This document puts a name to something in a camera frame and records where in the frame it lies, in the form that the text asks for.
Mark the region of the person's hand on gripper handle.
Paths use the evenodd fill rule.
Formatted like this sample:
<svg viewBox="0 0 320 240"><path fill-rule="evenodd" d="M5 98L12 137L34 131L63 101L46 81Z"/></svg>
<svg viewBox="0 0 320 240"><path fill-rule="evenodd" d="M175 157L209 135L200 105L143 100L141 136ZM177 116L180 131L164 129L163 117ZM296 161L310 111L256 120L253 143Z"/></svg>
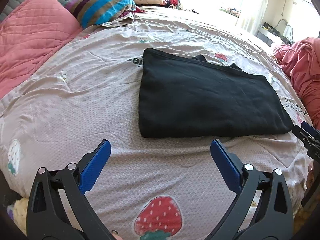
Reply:
<svg viewBox="0 0 320 240"><path fill-rule="evenodd" d="M307 176L307 179L306 179L306 187L307 187L307 189L310 189L310 187L312 187L312 185L313 185L313 183L315 181L313 171L314 171L313 162L311 162L308 165L308 176Z"/></svg>

